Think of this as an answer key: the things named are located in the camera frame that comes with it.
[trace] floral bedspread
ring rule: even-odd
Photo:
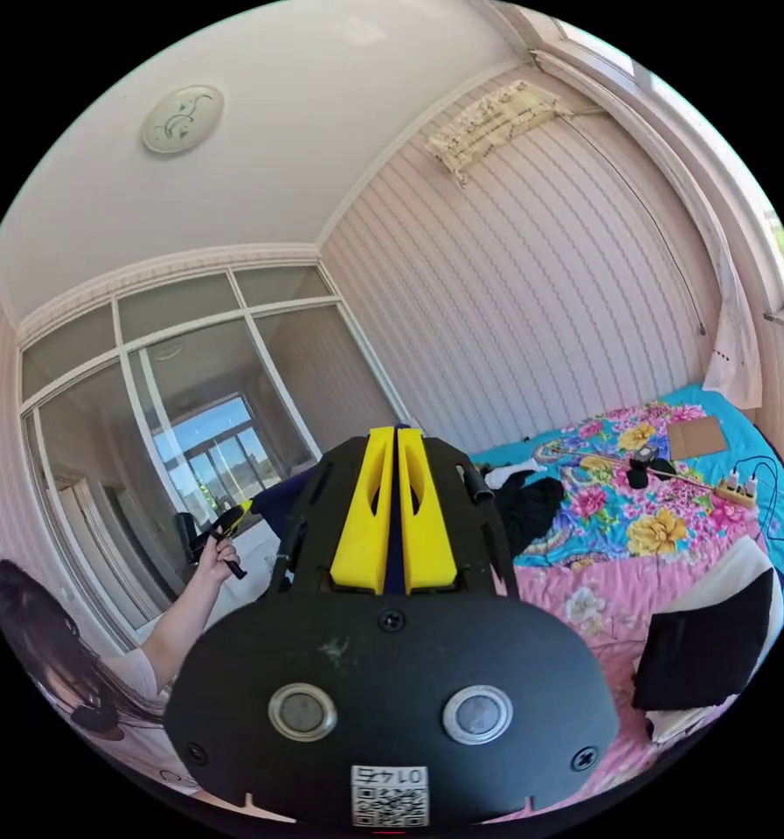
[[[634,451],[649,443],[669,460],[669,423],[706,415],[718,418],[727,449],[675,461],[677,473],[714,486],[739,461],[742,480],[758,468],[758,510],[726,503],[689,483],[661,481],[655,475],[649,476],[645,489],[628,485],[627,458]],[[598,454],[623,462],[611,463]],[[752,531],[757,537],[761,530],[758,541],[780,575],[784,594],[784,467],[758,429],[719,394],[689,385],[656,402],[600,414],[575,426],[474,454],[472,460],[496,467],[529,457],[545,467],[529,482],[557,478],[564,484],[565,500],[552,529],[516,557],[517,566],[568,567],[646,554],[715,556],[742,534]]]
[[[653,402],[593,417],[536,445],[532,456],[548,467],[545,474],[559,472],[566,500],[546,538],[530,544],[517,563],[573,565],[673,551],[723,552],[757,521],[757,510],[725,503],[708,489],[683,481],[649,474],[645,489],[631,489],[627,478],[627,458],[646,444],[670,458],[670,422],[704,416],[701,405]],[[563,454],[562,449],[587,454]],[[708,482],[686,462],[677,463],[676,471]]]
[[[758,464],[768,463],[774,475],[764,468],[759,471],[760,509],[747,510],[707,489],[653,475],[645,489],[631,489],[626,464],[595,456],[626,459],[648,443],[670,460],[668,424],[705,415],[718,418],[727,450],[675,461],[677,473],[714,486],[737,462],[742,479]],[[644,715],[630,705],[633,663],[642,653],[657,609],[687,591],[744,534],[774,563],[784,600],[784,467],[741,412],[700,385],[490,449],[472,455],[472,460],[497,467],[529,457],[546,467],[529,482],[558,478],[565,500],[547,536],[515,559],[520,595],[585,639],[604,671],[620,719],[610,750],[581,790],[556,805],[560,808],[644,772],[663,748],[676,742],[653,744]],[[716,709],[711,718],[723,710]],[[527,808],[505,818],[529,815],[536,813]]]
[[[642,654],[651,615],[686,592],[716,562],[703,555],[688,562],[683,554],[630,557],[595,565],[558,565],[517,568],[520,597],[559,617],[586,641],[599,661],[619,715],[619,732],[587,779],[571,798],[549,810],[568,807],[617,787],[650,768],[659,754],[676,740],[659,746],[645,729],[645,716],[631,707],[634,659]],[[697,728],[719,716],[730,703],[717,708]],[[526,809],[496,821],[539,815],[547,810]]]

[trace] white curtain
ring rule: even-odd
[[[626,102],[565,61],[541,51],[535,54],[547,73],[602,106],[642,146],[680,196],[704,239],[721,287],[718,333],[704,390],[717,391],[739,410],[761,407],[761,361],[753,315],[732,263],[724,229],[694,176]]]

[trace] stick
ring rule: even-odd
[[[573,452],[568,448],[561,448],[559,446],[552,447],[553,452],[561,452],[563,454],[580,454],[582,457],[597,457],[601,461],[610,461],[611,463],[619,463],[628,465],[628,461],[626,461],[622,457],[612,457],[609,454],[601,454],[596,452]],[[699,487],[700,489],[708,489],[710,492],[714,492],[715,488],[711,487],[708,483],[701,483],[700,481],[695,481],[693,478],[687,478],[684,475],[677,475],[674,472],[661,472],[659,469],[653,469],[651,467],[647,467],[649,472],[652,472],[654,475],[666,475],[669,478],[677,478],[678,481],[685,481],[686,483],[690,483],[692,486]]]

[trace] power strip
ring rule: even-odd
[[[749,496],[743,491],[741,484],[739,485],[739,489],[742,491],[739,492],[738,489],[730,489],[726,485],[726,478],[721,478],[715,487],[715,495],[718,498],[723,498],[725,501],[730,502],[730,504],[740,504],[742,507],[747,507],[748,510],[755,510],[759,503],[759,493]]]

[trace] pink quilt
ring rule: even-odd
[[[758,530],[753,519],[748,527],[751,538],[756,538]],[[642,654],[652,613],[688,591],[738,537],[739,534],[717,537],[700,549],[618,562],[593,562],[589,558],[583,565],[570,567],[515,569],[521,599],[545,609],[585,639],[604,670],[619,712],[619,734],[586,784],[572,798],[548,810],[567,807],[634,778],[676,742],[653,744],[645,730],[644,713],[631,707],[634,660]],[[767,552],[763,539],[758,544]],[[710,719],[722,713],[730,702],[716,709]],[[532,811],[527,806],[494,821],[544,812],[547,810]]]

